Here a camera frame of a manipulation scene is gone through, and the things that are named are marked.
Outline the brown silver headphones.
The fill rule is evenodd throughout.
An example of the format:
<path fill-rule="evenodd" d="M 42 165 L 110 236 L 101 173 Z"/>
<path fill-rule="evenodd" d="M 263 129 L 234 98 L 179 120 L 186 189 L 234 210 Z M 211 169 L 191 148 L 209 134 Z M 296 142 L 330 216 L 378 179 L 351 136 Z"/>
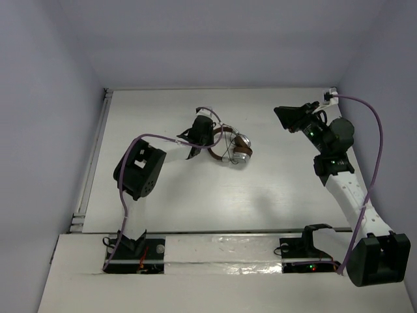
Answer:
<path fill-rule="evenodd" d="M 229 148 L 224 155 L 220 156 L 216 154 L 211 148 L 208 149 L 210 156 L 217 161 L 231 162 L 233 164 L 246 164 L 253 155 L 252 143 L 247 135 L 242 134 L 236 128 L 231 126 L 223 126 L 214 129 L 213 134 L 220 134 L 221 130 L 223 133 L 231 134 L 231 144 L 233 146 L 233 152 L 229 154 Z"/>

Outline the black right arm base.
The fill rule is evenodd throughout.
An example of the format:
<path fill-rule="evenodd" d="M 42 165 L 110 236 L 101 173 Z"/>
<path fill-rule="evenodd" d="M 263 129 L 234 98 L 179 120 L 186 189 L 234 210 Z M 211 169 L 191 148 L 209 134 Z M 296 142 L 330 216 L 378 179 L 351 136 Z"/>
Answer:
<path fill-rule="evenodd" d="M 274 254 L 284 273 L 333 273 L 345 255 L 347 238 L 328 224 L 305 226 L 300 237 L 282 237 Z"/>

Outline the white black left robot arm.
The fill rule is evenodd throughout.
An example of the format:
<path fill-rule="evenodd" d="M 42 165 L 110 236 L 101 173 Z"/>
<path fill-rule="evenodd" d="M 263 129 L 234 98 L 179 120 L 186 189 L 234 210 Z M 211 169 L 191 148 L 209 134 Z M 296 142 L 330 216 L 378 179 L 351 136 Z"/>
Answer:
<path fill-rule="evenodd" d="M 113 172 L 122 203 L 122 226 L 113 252 L 121 248 L 138 257 L 145 249 L 145 204 L 142 202 L 155 188 L 164 164 L 196 157 L 214 146 L 214 121 L 198 115 L 192 126 L 176 138 L 157 134 L 141 134 L 128 146 Z"/>

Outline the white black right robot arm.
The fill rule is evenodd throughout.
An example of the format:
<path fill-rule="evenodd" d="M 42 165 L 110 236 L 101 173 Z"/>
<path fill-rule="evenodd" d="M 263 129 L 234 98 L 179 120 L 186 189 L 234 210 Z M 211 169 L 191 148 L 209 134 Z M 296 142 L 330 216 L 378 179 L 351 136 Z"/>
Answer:
<path fill-rule="evenodd" d="M 342 117 L 332 122 L 318 102 L 300 107 L 278 106 L 274 113 L 290 133 L 302 132 L 318 150 L 315 174 L 331 193 L 353 233 L 346 255 L 336 264 L 358 287 L 403 281 L 411 243 L 396 233 L 370 204 L 370 192 L 359 185 L 347 151 L 354 143 L 354 126 Z"/>

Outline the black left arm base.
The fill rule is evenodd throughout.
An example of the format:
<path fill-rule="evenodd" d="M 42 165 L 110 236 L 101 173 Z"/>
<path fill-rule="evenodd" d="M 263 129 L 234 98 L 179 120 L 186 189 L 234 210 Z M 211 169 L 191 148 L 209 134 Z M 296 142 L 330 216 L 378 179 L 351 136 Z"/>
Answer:
<path fill-rule="evenodd" d="M 137 240 L 122 236 L 114 250 L 117 236 L 104 237 L 106 247 L 104 272 L 107 274 L 164 274 L 165 237 L 143 233 Z"/>

